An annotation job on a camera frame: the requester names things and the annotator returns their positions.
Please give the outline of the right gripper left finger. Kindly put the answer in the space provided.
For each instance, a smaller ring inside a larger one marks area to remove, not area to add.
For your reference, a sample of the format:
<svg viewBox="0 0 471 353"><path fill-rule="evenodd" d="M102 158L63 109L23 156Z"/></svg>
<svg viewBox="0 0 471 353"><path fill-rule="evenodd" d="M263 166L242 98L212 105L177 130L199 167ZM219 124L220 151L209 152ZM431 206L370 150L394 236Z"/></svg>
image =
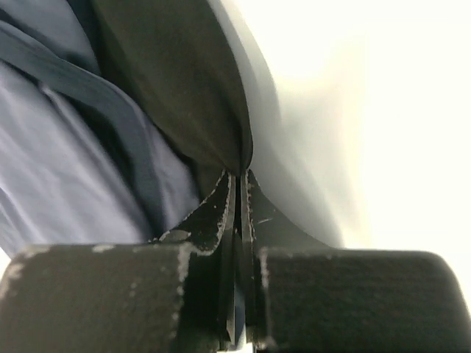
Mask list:
<svg viewBox="0 0 471 353"><path fill-rule="evenodd" d="M34 246L1 280L3 352L216 352L232 343L236 181L154 244Z"/></svg>

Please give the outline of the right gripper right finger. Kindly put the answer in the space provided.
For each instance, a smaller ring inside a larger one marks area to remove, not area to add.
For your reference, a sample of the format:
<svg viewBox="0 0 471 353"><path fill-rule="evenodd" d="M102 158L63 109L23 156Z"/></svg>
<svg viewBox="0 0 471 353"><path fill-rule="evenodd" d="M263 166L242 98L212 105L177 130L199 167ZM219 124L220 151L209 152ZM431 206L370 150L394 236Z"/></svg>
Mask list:
<svg viewBox="0 0 471 353"><path fill-rule="evenodd" d="M346 250L239 182L247 336L259 352L468 352L456 276L430 252Z"/></svg>

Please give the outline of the blue printed tank top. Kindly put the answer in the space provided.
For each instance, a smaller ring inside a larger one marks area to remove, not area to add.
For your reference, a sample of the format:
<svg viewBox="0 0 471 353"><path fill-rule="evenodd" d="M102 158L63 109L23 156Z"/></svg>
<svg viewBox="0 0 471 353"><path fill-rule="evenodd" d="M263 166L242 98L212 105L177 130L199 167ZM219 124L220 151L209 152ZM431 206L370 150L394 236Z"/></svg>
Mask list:
<svg viewBox="0 0 471 353"><path fill-rule="evenodd" d="M188 166L102 77L89 1L1 3L1 250L145 243L199 205Z"/></svg>

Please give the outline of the black tank top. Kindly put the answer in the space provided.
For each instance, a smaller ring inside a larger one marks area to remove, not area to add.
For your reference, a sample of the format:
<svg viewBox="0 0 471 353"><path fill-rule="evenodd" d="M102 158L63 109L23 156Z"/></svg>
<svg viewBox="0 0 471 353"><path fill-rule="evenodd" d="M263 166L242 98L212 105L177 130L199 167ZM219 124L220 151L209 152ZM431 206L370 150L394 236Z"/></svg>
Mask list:
<svg viewBox="0 0 471 353"><path fill-rule="evenodd" d="M246 96L207 1L95 1L111 81L187 157L202 195L252 158Z"/></svg>

